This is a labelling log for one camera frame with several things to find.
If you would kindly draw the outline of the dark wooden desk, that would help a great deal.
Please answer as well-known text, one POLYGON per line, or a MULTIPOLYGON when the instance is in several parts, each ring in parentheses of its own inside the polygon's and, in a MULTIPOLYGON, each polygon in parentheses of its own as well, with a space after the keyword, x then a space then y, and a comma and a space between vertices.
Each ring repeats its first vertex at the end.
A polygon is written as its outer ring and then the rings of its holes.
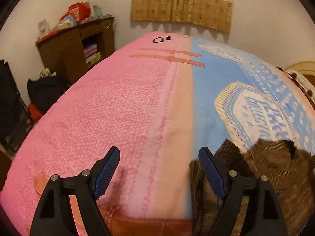
POLYGON ((92 44, 97 45, 101 60, 115 52, 113 16, 62 29, 36 42, 44 67, 71 85, 93 67, 84 54, 92 44))

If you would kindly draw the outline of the brown knitted sweater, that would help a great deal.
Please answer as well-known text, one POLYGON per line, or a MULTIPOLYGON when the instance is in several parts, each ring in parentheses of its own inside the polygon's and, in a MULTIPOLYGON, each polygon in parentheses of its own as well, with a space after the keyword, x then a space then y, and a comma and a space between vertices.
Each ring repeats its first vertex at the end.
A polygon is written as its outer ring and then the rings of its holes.
MULTIPOLYGON (((258 140, 246 153, 225 140, 215 158, 241 176, 271 183, 286 221, 287 235, 314 235, 314 156, 298 149, 292 141, 258 140)), ((190 162, 192 233, 209 235, 221 212, 223 201, 216 196, 202 170, 199 158, 190 162)), ((231 235, 240 235, 249 197, 242 198, 231 235)))

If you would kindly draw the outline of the cream round wooden headboard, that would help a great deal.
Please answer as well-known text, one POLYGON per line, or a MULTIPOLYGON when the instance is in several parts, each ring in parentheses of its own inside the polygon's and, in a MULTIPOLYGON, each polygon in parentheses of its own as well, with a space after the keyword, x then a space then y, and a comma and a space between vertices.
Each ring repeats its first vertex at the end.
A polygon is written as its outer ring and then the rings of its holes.
POLYGON ((315 76, 315 62, 314 61, 302 61, 290 65, 285 71, 294 70, 303 75, 315 76))

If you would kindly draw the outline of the white card on desk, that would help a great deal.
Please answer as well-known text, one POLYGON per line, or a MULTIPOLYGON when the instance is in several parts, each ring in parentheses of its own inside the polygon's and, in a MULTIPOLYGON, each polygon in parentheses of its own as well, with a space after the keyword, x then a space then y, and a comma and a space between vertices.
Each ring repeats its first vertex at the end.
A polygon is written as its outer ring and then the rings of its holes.
POLYGON ((46 19, 40 21, 38 23, 38 36, 42 38, 43 36, 46 36, 49 33, 49 23, 46 19))

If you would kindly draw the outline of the colourful patterned bed sheet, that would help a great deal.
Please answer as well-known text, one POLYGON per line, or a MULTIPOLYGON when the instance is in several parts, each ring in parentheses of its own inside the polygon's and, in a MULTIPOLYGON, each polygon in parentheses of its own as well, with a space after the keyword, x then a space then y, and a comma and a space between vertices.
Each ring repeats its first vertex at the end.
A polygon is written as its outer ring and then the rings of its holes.
POLYGON ((276 67, 248 52, 184 35, 146 34, 80 78, 31 130, 8 172, 1 205, 28 235, 39 177, 74 176, 116 146, 121 159, 101 212, 189 219, 188 165, 225 139, 259 139, 314 153, 314 109, 276 67))

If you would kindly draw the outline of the red gift bag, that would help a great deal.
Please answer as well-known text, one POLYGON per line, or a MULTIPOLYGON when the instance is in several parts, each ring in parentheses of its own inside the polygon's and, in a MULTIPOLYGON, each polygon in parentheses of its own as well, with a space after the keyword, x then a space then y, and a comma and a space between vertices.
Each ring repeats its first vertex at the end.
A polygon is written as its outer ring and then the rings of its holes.
POLYGON ((90 17, 91 9, 86 3, 75 3, 68 7, 68 13, 76 22, 81 22, 90 17))

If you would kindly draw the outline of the black bag on floor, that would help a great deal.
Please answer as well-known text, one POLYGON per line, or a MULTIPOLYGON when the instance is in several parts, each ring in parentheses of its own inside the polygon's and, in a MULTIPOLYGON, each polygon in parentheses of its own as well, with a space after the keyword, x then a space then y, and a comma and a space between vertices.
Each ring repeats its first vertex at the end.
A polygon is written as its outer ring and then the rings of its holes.
POLYGON ((58 101, 69 86, 60 76, 48 76, 38 80, 28 79, 27 91, 31 103, 45 114, 58 101))

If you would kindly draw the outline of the beige window curtain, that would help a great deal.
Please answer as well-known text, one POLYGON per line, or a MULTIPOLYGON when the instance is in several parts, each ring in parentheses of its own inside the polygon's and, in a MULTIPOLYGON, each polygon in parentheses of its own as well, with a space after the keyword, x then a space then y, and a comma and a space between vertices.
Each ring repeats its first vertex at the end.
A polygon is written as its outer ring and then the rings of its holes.
POLYGON ((132 0, 133 21, 185 22, 229 33, 234 0, 132 0))

